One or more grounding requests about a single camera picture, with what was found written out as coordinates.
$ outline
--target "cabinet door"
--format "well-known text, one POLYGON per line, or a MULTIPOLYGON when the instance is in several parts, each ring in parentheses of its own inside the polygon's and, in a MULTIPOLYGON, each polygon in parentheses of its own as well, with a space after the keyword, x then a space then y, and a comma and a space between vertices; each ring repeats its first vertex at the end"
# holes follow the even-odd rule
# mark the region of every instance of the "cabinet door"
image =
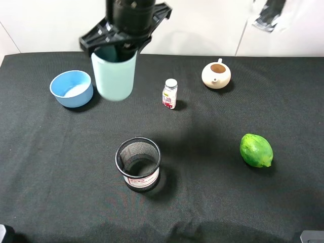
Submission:
MULTIPOLYGON (((283 9, 290 11, 287 0, 283 9)), ((324 56, 324 1, 299 0, 287 29, 264 32, 248 22, 238 56, 324 56)))
MULTIPOLYGON (((144 53, 235 55, 253 0, 165 1, 171 18, 144 53)), ((78 38, 104 15, 105 0, 0 0, 0 19, 21 52, 79 51, 78 38)))
POLYGON ((19 53, 19 50, 16 48, 6 30, 0 24, 0 66, 5 55, 16 53, 19 53))

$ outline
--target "bottle cap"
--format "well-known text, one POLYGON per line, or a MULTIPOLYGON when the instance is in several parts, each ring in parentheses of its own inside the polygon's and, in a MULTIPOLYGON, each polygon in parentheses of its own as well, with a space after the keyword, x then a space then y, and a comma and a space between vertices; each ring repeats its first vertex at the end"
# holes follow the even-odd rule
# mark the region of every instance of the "bottle cap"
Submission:
POLYGON ((177 81, 173 78, 170 78, 166 81, 166 86, 169 87, 170 89, 174 88, 177 85, 178 85, 177 81))

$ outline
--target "small bottle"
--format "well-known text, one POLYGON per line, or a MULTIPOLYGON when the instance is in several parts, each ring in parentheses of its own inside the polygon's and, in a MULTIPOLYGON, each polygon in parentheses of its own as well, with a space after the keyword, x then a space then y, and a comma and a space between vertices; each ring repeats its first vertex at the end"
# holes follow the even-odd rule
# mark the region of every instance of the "small bottle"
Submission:
POLYGON ((170 78, 166 81, 163 89, 162 102, 167 108, 174 109, 177 102, 178 83, 175 79, 170 78))

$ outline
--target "bottle label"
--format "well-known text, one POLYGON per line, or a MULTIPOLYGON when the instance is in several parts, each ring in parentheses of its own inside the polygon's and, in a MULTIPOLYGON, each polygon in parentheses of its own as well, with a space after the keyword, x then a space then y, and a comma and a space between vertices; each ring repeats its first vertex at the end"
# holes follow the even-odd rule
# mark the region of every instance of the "bottle label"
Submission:
POLYGON ((142 188, 142 187, 146 187, 146 186, 153 184, 154 181, 157 180, 158 174, 159 174, 159 168, 157 168, 157 170, 152 175, 142 178, 142 179, 131 179, 126 176, 124 176, 124 179, 127 184, 129 184, 133 187, 142 188))

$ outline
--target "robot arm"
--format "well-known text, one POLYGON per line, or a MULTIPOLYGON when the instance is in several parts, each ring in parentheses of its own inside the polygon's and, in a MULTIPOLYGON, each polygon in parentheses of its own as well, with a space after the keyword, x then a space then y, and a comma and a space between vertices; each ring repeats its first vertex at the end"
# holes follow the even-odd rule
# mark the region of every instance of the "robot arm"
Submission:
POLYGON ((153 31, 172 9, 155 0, 106 0, 106 16, 79 38, 80 47, 89 55, 99 47, 114 45, 118 57, 140 52, 152 40, 153 31))

